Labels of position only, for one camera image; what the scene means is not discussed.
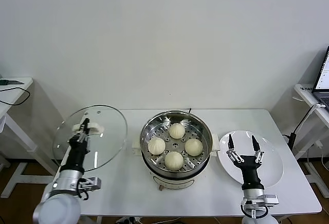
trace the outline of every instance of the table leg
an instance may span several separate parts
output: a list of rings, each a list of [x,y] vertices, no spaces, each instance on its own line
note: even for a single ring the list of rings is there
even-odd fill
[[[40,175],[22,175],[27,163],[22,162],[16,168],[16,171],[11,176],[4,191],[1,193],[1,198],[8,198],[11,192],[14,190],[16,184],[49,184],[53,180],[53,176],[40,176]]]
[[[326,184],[323,182],[321,176],[319,175],[318,171],[315,169],[312,163],[304,163],[306,169],[310,173],[309,175],[305,175],[307,181],[309,183],[315,183],[319,188],[322,196],[324,198],[329,198],[329,189]]]
[[[7,161],[2,155],[0,155],[0,164],[4,167],[10,167],[10,162]]]
[[[319,138],[329,135],[329,130],[322,121],[318,121],[312,129],[293,148],[293,154],[298,160]]]
[[[6,124],[21,139],[20,145],[52,175],[56,174],[58,166],[32,141],[32,139],[6,114]]]
[[[102,216],[97,216],[97,224],[102,224],[102,219],[103,217]]]

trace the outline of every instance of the black wire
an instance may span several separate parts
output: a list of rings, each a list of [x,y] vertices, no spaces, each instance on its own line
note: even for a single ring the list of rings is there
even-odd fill
[[[247,217],[249,217],[249,218],[252,218],[251,215],[249,215],[249,214],[247,214],[247,213],[245,212],[245,210],[243,209],[243,206],[242,206],[242,205],[240,205],[240,208],[241,208],[242,213],[244,213],[245,216],[247,216]],[[268,214],[268,207],[265,206],[265,209],[266,209],[265,214],[260,215],[260,216],[256,216],[256,219],[261,219],[261,218],[265,217],[265,216]]]
[[[18,105],[23,104],[30,97],[30,95],[31,95],[31,93],[29,91],[27,91],[27,90],[25,90],[23,88],[20,88],[20,87],[14,87],[14,88],[9,88],[9,89],[1,89],[0,92],[2,92],[2,91],[8,91],[8,90],[13,90],[13,89],[21,89],[21,90],[27,92],[27,94],[28,94],[27,98],[25,98],[22,102],[16,103],[16,104],[15,103],[8,103],[8,102],[0,101],[1,103],[5,103],[5,104],[10,105],[10,106],[18,106]]]
[[[80,178],[80,179],[78,179],[78,181],[77,181],[76,192],[77,192],[77,195],[78,195],[79,198],[82,198],[81,193],[80,193],[80,189],[79,189],[79,184],[80,184],[81,182],[86,182],[86,180],[85,180],[84,178]],[[88,192],[87,192],[85,189],[83,189],[83,190],[81,190],[81,191],[82,191],[84,194],[86,194],[86,197],[85,197],[83,200],[84,200],[84,201],[87,201],[87,200],[89,199],[89,194],[88,194]]]
[[[304,119],[306,118],[306,116],[308,115],[308,113],[310,112],[310,110],[313,108],[310,107],[309,110],[307,111],[307,113],[305,114],[305,116],[303,117],[303,119],[299,122],[299,124],[296,126],[295,130],[294,130],[294,133],[296,132],[296,130],[298,129],[298,127],[300,126],[300,124],[304,121]]]

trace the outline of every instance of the wooden floor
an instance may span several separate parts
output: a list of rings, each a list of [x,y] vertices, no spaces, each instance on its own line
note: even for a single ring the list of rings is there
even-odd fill
[[[307,174],[305,167],[300,163],[302,170]],[[15,171],[18,163],[13,163],[8,169],[3,169],[0,172],[0,191],[5,188],[11,175]],[[322,179],[326,185],[329,186],[329,171],[323,168],[321,162],[314,162],[315,168],[320,173]],[[48,173],[38,164],[29,163],[26,167],[24,174],[30,175],[48,175]],[[20,223],[32,223],[32,213],[34,208],[39,203],[42,192],[45,185],[38,184],[18,184],[12,192],[10,198],[0,198],[0,216],[4,219],[6,224],[20,224]],[[329,199],[322,197],[318,188],[312,184],[312,188],[316,193],[322,207],[329,211]],[[104,217],[102,224],[114,224],[119,217]],[[151,224],[157,221],[170,220],[174,218],[143,218],[141,222],[143,224]],[[240,224],[241,218],[229,217],[218,218],[221,224]],[[290,220],[293,224],[328,224],[329,216],[322,210],[321,213],[313,215],[295,215],[291,216]],[[184,224],[218,224],[214,218],[181,218],[177,221],[181,221]],[[290,223],[287,219],[282,222],[283,224]]]

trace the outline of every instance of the white table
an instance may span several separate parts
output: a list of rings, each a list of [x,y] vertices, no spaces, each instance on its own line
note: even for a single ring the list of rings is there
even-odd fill
[[[82,215],[89,216],[242,216],[241,185],[211,157],[195,183],[182,190],[158,190],[140,156],[132,154],[132,142],[146,121],[162,110],[123,110],[128,122],[126,149],[105,166],[85,173],[98,176],[102,188],[80,201]],[[272,215],[318,213],[322,207],[303,172],[288,148],[268,111],[201,110],[191,113],[205,121],[219,138],[232,130],[250,130],[268,139],[280,153],[284,163],[281,181],[266,190],[277,194],[280,204],[270,209]]]
[[[24,84],[20,85],[4,85],[1,89],[20,87],[27,89],[33,82],[32,78],[2,78],[7,80],[17,80]],[[0,92],[0,100],[7,103],[15,103],[24,93],[23,90],[15,89],[10,91]],[[58,166],[32,141],[32,139],[19,127],[19,125],[7,114],[7,111],[14,106],[0,103],[0,120],[4,120],[5,124],[20,138],[20,145],[39,162],[47,171],[55,175]],[[9,180],[7,186],[1,194],[1,198],[8,198],[17,183],[42,183],[48,184],[52,181],[52,176],[32,176],[21,175],[27,163],[20,163],[16,171]]]
[[[313,85],[296,84],[294,89],[308,106],[311,107],[314,104],[319,103],[312,94]],[[299,159],[304,155],[317,140],[325,139],[329,136],[329,112],[325,108],[318,108],[314,113],[319,119],[313,124],[310,131],[293,148],[293,153],[296,159]],[[321,179],[315,167],[311,163],[305,163],[305,166],[310,173],[306,176],[308,181],[310,183],[316,183],[323,197],[329,198],[329,189]]]

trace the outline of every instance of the stainless steel pot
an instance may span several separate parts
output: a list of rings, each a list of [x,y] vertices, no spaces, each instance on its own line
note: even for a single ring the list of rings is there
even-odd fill
[[[185,135],[174,139],[169,135],[169,127],[180,123],[185,127]],[[148,142],[154,138],[162,138],[166,142],[166,150],[161,155],[152,155],[148,150]],[[199,156],[190,156],[185,151],[185,142],[196,138],[202,142],[203,152]],[[197,116],[183,111],[167,111],[152,117],[143,127],[140,134],[140,147],[146,165],[160,177],[171,180],[183,180],[196,176],[207,165],[212,150],[212,136],[207,125]],[[165,156],[171,151],[181,153],[184,158],[183,167],[179,171],[171,171],[165,166]]]

